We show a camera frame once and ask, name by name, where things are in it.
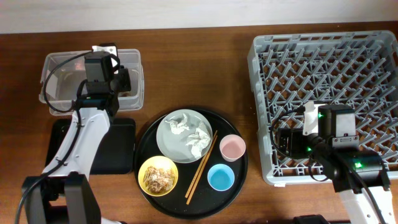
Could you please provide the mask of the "pink cup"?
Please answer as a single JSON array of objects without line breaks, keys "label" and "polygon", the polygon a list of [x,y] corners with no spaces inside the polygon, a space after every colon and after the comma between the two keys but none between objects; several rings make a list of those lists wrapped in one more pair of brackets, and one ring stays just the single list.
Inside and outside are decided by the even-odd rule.
[{"label": "pink cup", "polygon": [[220,152],[224,160],[234,162],[246,152],[246,143],[241,136],[229,134],[220,141]]}]

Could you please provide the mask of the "blue cup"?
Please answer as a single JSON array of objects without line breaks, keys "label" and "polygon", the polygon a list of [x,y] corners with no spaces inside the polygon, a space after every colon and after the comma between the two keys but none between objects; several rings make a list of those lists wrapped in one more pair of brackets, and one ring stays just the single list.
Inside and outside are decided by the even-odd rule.
[{"label": "blue cup", "polygon": [[234,172],[226,164],[216,164],[212,166],[207,174],[209,185],[216,191],[223,192],[229,190],[235,180]]}]

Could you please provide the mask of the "white tissue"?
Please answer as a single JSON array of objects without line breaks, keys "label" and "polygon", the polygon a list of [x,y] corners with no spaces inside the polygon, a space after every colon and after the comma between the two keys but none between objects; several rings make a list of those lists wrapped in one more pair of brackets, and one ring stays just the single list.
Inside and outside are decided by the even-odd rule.
[{"label": "white tissue", "polygon": [[195,132],[187,137],[186,146],[191,146],[191,153],[194,158],[199,159],[204,150],[210,143],[211,137],[204,122],[200,121]]},{"label": "white tissue", "polygon": [[168,123],[170,125],[170,130],[173,134],[181,134],[184,131],[189,131],[190,128],[187,125],[187,121],[188,121],[188,116],[185,113],[182,113],[182,119],[180,119],[180,121],[178,120],[174,120],[174,119],[170,119],[170,120],[166,120],[165,122]]}]

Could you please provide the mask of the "yellow bowl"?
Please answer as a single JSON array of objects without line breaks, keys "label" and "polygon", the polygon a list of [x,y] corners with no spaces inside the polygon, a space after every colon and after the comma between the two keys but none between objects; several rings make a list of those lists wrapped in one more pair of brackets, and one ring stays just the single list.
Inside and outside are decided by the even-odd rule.
[{"label": "yellow bowl", "polygon": [[[174,174],[175,174],[174,186],[169,191],[167,191],[165,193],[162,193],[162,194],[153,194],[150,191],[148,191],[145,188],[143,179],[144,179],[145,171],[146,171],[146,169],[149,166],[154,166],[154,167],[157,167],[157,168],[164,168],[164,169],[172,169]],[[139,172],[138,172],[137,180],[138,180],[140,188],[146,194],[148,194],[150,196],[153,196],[153,197],[162,197],[162,196],[167,195],[168,193],[170,193],[175,188],[175,186],[177,185],[177,182],[178,182],[178,169],[177,169],[177,166],[175,165],[175,163],[172,160],[170,160],[169,158],[164,157],[164,156],[154,156],[154,157],[151,157],[151,158],[147,159],[141,165],[141,167],[139,169]]]}]

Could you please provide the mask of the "food scraps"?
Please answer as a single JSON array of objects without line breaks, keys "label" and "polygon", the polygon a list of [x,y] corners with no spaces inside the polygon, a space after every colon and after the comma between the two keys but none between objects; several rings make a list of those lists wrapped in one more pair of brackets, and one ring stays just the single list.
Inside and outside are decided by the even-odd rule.
[{"label": "food scraps", "polygon": [[144,174],[145,188],[153,194],[162,194],[169,191],[175,182],[175,174],[172,169],[149,166]]}]

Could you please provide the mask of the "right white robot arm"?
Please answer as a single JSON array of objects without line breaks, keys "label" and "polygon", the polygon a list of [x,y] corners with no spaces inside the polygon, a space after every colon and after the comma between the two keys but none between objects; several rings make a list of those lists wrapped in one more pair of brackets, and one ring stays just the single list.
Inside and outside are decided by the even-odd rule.
[{"label": "right white robot arm", "polygon": [[304,116],[304,126],[277,128],[289,111],[275,118],[270,139],[277,151],[291,159],[309,158],[320,164],[351,223],[395,223],[391,181],[381,156],[360,150],[354,109],[309,101],[292,112]]}]

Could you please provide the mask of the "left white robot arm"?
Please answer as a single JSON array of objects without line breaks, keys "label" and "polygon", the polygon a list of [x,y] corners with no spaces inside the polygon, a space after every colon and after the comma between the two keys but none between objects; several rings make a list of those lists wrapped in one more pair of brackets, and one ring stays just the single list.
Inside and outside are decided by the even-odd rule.
[{"label": "left white robot arm", "polygon": [[101,214],[88,179],[97,150],[118,109],[120,92],[130,91],[128,69],[107,51],[90,51],[86,79],[76,92],[72,121],[56,155],[39,176],[22,185],[15,222],[25,211],[28,223],[109,223]]}]

